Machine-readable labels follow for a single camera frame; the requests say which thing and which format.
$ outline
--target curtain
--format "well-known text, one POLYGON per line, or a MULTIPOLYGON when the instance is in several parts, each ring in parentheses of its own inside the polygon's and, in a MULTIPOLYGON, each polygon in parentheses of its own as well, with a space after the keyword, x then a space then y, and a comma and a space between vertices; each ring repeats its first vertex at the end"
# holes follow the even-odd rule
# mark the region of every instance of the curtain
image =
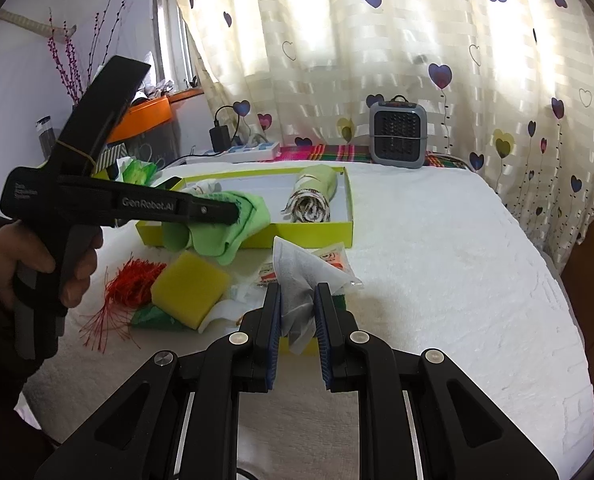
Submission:
POLYGON ((428 149, 469 160, 560 270, 583 239, 594 219, 584 0, 177 1, 210 107, 233 105, 244 140, 356 142, 370 105, 401 95, 426 109, 428 149))

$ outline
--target window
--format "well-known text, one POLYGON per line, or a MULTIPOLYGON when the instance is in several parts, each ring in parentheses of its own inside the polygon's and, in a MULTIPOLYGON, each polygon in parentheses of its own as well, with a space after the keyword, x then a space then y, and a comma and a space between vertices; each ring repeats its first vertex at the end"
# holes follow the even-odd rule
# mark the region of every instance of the window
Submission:
POLYGON ((188 28, 176 0, 153 0, 157 81, 172 80, 178 91, 195 88, 199 80, 190 62, 188 28))

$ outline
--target pink flowers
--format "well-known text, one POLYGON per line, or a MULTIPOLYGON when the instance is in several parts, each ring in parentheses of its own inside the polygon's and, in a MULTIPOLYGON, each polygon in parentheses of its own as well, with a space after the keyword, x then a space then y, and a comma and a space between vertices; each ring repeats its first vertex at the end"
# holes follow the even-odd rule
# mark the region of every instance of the pink flowers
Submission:
MULTIPOLYGON (((99 12, 96 13, 94 16, 94 29, 93 29, 93 39, 90 45, 90 51, 88 52, 88 66, 86 69, 86 88, 90 86, 92 82, 94 71, 96 67, 94 66, 94 54, 96 53, 97 43, 99 42, 99 38, 101 35, 102 27, 106 22, 106 14, 108 9, 110 8, 110 3, 112 0, 108 0, 106 4, 106 8, 104 9, 104 13, 100 14, 99 12)), ((108 37, 108 41, 106 43, 106 51, 104 52, 104 58, 102 59, 100 65, 103 65, 106 62, 108 57, 110 44, 112 43, 112 37, 114 35, 115 29, 117 24, 120 22, 121 15, 123 9, 126 8, 126 0, 122 0, 122 3, 117 11, 116 18, 114 20, 114 24, 112 29, 110 30, 110 35, 108 37)), ((77 105, 84 94, 84 87, 81 82, 81 76, 79 72, 79 60, 77 57, 77 51, 75 49, 75 45, 72 42, 72 39, 66 36, 66 58, 68 59, 68 70, 64 67, 59 59, 59 52, 57 50, 57 43, 55 41, 55 28, 52 24, 52 11, 50 12, 50 26, 52 27, 52 36, 48 39, 48 49, 52 54, 52 59, 55 62, 56 69, 59 72, 59 76, 61 77, 61 83, 66 87, 66 92, 72 99, 74 105, 77 105)), ((66 22, 63 23, 64 29, 66 29, 66 22)))

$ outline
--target plaid blanket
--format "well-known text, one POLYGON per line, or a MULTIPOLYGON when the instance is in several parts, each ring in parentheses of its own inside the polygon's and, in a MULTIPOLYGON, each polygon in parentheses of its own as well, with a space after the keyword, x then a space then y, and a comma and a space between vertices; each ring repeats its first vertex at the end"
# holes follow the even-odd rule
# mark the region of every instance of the plaid blanket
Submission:
MULTIPOLYGON (((282 146, 280 149, 281 155, 275 160, 336 160, 339 162, 372 163, 368 146, 318 144, 317 146, 282 146)), ((426 153, 424 166, 470 169, 468 164, 462 160, 431 152, 426 153)))

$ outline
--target power adapter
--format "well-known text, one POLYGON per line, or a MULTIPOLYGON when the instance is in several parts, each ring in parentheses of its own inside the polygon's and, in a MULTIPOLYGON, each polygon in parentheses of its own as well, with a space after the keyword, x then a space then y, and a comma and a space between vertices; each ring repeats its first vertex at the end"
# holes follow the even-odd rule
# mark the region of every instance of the power adapter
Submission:
POLYGON ((215 127, 210 130, 210 142, 215 153, 226 152, 230 149, 230 132, 227 126, 219 126, 216 122, 215 127))

